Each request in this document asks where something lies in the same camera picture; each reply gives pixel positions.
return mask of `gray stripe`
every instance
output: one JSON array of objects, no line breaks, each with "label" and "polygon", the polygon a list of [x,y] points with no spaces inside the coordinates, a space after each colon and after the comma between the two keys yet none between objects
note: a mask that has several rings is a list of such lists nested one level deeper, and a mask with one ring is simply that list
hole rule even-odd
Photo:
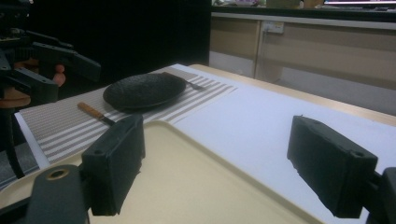
[{"label": "gray stripe", "polygon": [[176,119],[177,117],[181,116],[182,114],[184,114],[184,113],[186,113],[186,112],[192,110],[192,109],[195,108],[196,106],[202,105],[203,103],[205,103],[205,102],[207,102],[207,101],[209,101],[209,100],[212,100],[212,99],[215,98],[216,96],[221,95],[222,93],[224,93],[225,91],[227,91],[227,90],[230,89],[230,88],[232,88],[232,87],[231,87],[231,86],[225,87],[224,90],[222,90],[222,91],[216,93],[215,95],[213,95],[213,96],[211,96],[211,97],[208,97],[208,98],[206,98],[206,99],[204,99],[204,100],[202,100],[202,101],[200,101],[200,102],[197,102],[197,103],[194,104],[194,105],[190,105],[189,107],[187,107],[186,109],[184,109],[184,110],[181,111],[180,113],[175,114],[174,116],[172,116],[172,117],[169,118],[169,119],[166,119],[166,121],[171,121],[172,119]]}]

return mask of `striped towel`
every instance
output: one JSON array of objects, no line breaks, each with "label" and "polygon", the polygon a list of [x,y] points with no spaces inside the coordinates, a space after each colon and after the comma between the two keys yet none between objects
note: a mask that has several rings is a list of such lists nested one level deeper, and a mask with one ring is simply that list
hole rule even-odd
[{"label": "striped towel", "polygon": [[[161,72],[182,77],[189,82],[204,86],[205,89],[197,91],[187,85],[186,90],[172,104],[163,105],[150,111],[142,111],[144,122],[164,120],[175,124],[194,111],[236,90],[234,86],[173,67],[166,67],[153,73]],[[105,89],[102,88],[64,99],[56,104],[40,105],[21,110],[23,119],[31,129],[49,163],[55,163],[88,148],[108,129],[108,125],[102,121],[93,119],[80,111],[77,108],[79,102],[87,103],[115,121],[129,115],[115,110],[103,100],[102,95]]]}]

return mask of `electrical outlet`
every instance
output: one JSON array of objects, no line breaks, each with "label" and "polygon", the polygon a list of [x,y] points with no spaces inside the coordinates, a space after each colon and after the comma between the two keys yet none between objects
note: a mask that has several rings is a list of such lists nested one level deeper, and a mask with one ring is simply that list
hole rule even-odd
[{"label": "electrical outlet", "polygon": [[262,29],[264,32],[283,34],[285,22],[283,21],[264,21]]}]

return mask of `wooden handle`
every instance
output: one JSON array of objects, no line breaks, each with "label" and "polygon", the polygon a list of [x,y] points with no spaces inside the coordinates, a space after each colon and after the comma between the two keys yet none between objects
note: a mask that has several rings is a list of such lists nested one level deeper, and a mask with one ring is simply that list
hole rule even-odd
[{"label": "wooden handle", "polygon": [[101,112],[95,110],[94,108],[90,107],[89,105],[87,105],[83,102],[78,103],[77,107],[80,108],[85,113],[87,113],[97,119],[102,119],[105,116]]}]

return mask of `black curtain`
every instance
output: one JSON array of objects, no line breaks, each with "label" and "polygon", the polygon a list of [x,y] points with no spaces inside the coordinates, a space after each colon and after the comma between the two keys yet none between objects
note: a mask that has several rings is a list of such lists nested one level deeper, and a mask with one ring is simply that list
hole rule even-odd
[{"label": "black curtain", "polygon": [[173,63],[208,64],[210,7],[210,0],[35,0],[26,29],[102,65],[99,83],[67,77],[64,98]]}]

